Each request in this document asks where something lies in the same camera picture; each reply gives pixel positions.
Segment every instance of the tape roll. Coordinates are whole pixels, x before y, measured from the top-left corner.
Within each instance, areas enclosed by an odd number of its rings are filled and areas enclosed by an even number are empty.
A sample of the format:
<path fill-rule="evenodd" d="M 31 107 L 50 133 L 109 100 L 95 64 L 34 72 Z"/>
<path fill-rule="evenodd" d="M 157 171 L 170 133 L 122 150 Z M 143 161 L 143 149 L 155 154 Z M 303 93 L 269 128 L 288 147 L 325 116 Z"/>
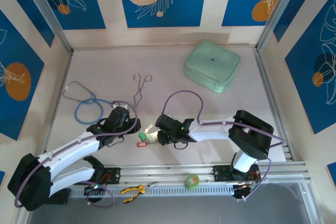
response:
<path fill-rule="evenodd" d="M 188 190 L 194 190 L 199 183 L 199 177 L 196 174 L 189 174 L 184 185 Z"/>

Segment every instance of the yellow pliers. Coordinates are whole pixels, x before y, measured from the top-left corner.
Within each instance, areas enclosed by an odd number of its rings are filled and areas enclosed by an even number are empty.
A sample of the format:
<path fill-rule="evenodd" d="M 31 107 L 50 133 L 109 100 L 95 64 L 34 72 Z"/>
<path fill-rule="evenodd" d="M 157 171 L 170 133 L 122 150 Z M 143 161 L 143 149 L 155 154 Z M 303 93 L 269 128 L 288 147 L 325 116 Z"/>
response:
<path fill-rule="evenodd" d="M 123 201 L 123 203 L 129 203 L 131 201 L 133 201 L 135 198 L 137 198 L 137 196 L 139 196 L 140 194 L 144 194 L 146 192 L 147 189 L 151 188 L 152 186 L 155 186 L 158 182 L 152 182 L 152 183 L 149 183 L 147 185 L 140 185 L 138 187 L 129 187 L 129 188 L 125 188 L 124 190 L 122 190 L 120 193 L 121 194 L 124 194 L 126 193 L 127 191 L 133 191 L 133 190 L 139 190 L 137 192 L 137 194 L 135 194 L 132 198 L 130 199 L 125 199 Z"/>

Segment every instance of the red key tag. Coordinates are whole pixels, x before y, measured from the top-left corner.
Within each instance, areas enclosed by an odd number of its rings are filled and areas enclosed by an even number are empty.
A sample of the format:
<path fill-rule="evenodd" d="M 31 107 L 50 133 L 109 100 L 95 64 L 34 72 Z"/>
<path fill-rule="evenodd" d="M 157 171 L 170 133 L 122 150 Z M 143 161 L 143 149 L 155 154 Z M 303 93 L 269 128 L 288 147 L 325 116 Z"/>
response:
<path fill-rule="evenodd" d="M 137 147 L 146 147 L 148 145 L 147 142 L 138 142 Z"/>

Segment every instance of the white wall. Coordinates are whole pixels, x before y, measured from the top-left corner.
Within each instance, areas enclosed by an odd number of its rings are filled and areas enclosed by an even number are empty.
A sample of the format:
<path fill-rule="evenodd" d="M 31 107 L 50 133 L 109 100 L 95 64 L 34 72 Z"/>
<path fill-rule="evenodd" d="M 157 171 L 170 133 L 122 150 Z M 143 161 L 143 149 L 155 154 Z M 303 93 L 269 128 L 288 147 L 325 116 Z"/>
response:
<path fill-rule="evenodd" d="M 204 0 L 199 28 L 128 29 L 121 0 L 98 0 L 106 29 L 66 30 L 65 34 L 74 48 L 195 45 L 202 40 L 211 40 L 220 45 L 255 44 L 263 26 L 222 27 L 227 2 Z"/>
<path fill-rule="evenodd" d="M 326 1 L 306 0 L 280 43 L 277 43 L 272 35 L 262 55 L 285 120 L 292 148 L 306 162 L 327 223 L 335 223 L 336 187 L 329 175 L 327 165 L 336 162 L 336 125 L 316 135 L 313 134 L 299 94 L 285 64 L 286 55 Z"/>
<path fill-rule="evenodd" d="M 0 170 L 6 172 L 0 190 L 0 222 L 5 224 L 15 223 L 12 218 L 18 213 L 7 184 L 20 159 L 28 153 L 35 154 L 42 146 L 68 55 L 57 39 L 49 48 L 16 0 L 0 0 L 0 9 L 45 63 L 20 138 L 15 141 L 0 134 Z"/>

